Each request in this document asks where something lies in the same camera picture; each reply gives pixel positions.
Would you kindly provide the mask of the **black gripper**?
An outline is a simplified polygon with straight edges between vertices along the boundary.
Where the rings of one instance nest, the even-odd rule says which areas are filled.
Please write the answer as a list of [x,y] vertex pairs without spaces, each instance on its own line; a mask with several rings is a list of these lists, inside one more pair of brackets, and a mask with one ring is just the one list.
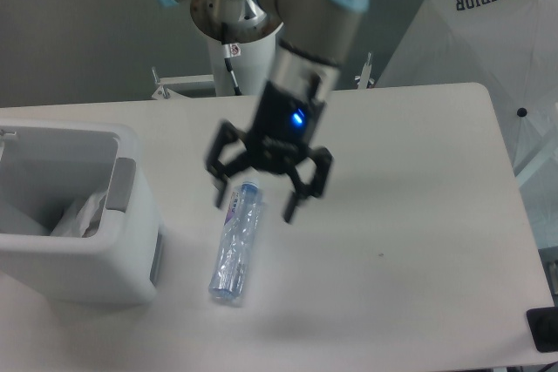
[[[293,191],[282,217],[289,224],[302,202],[308,198],[320,199],[334,159],[325,147],[310,148],[310,141],[324,109],[323,101],[306,95],[296,97],[268,81],[244,139],[246,151],[227,162],[221,161],[224,149],[242,141],[245,133],[228,120],[222,120],[205,158],[205,168],[217,190],[214,205],[221,208],[229,180],[249,168],[288,175]],[[314,164],[315,170],[310,180],[303,182],[296,167],[306,159]]]

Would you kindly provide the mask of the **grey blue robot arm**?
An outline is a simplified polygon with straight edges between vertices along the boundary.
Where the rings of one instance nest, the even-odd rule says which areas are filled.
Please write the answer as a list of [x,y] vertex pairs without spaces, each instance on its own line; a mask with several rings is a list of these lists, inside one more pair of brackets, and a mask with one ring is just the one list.
[[[160,1],[175,5],[187,0]],[[282,26],[282,33],[250,127],[241,130],[223,121],[205,167],[219,194],[227,191],[231,178],[249,168],[288,176],[293,192],[283,218],[291,221],[298,206],[321,197],[326,187],[332,155],[310,143],[370,0],[242,1],[248,7],[234,21],[227,21],[221,10],[213,14],[224,44],[262,34],[270,20]]]

